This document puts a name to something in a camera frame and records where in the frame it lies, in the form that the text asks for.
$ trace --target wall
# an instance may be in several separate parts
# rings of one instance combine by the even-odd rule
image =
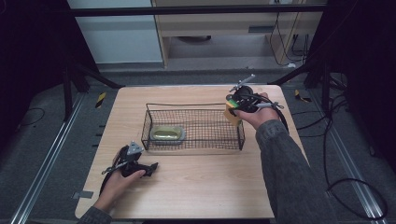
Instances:
[[[71,8],[151,7],[149,0],[68,0]],[[76,18],[101,71],[163,64],[153,16]]]

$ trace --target human hand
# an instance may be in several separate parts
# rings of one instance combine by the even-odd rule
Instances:
[[[120,170],[114,171],[107,180],[99,199],[93,206],[109,213],[122,194],[145,173],[145,170],[140,170],[127,177],[123,177]]]
[[[268,98],[266,92],[260,93],[261,96]],[[279,115],[271,107],[259,109],[254,113],[247,113],[242,110],[235,110],[235,114],[245,121],[247,121],[255,130],[257,130],[265,121],[270,119],[279,119]]]

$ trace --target gray sleeve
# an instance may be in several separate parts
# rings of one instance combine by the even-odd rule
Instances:
[[[303,153],[279,120],[256,132],[262,174],[276,223],[337,223],[325,192],[318,189]]]
[[[91,207],[79,219],[78,224],[109,224],[111,223],[111,220],[111,216],[106,212],[95,207]]]

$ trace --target wooden table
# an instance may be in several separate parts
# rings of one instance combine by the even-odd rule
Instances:
[[[97,149],[84,190],[91,199],[80,198],[76,216],[81,217],[98,198],[104,175],[118,150],[140,139],[147,103],[225,103],[232,86],[161,86],[120,89]],[[267,92],[270,99],[285,106],[282,110],[290,135],[302,148],[282,90],[278,86],[251,86]],[[255,130],[244,123],[246,142],[242,150],[216,153],[156,154],[144,151],[139,162],[159,163],[152,177],[134,184],[113,210],[115,218],[272,218],[262,179],[260,150]]]

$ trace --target black wire basket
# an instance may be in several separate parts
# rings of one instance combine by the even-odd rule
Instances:
[[[224,117],[224,108],[214,109],[220,106],[225,108],[225,104],[146,104],[147,111],[142,132],[144,148],[146,150],[185,148],[242,150],[245,143],[243,123],[241,121],[237,127],[233,126]]]

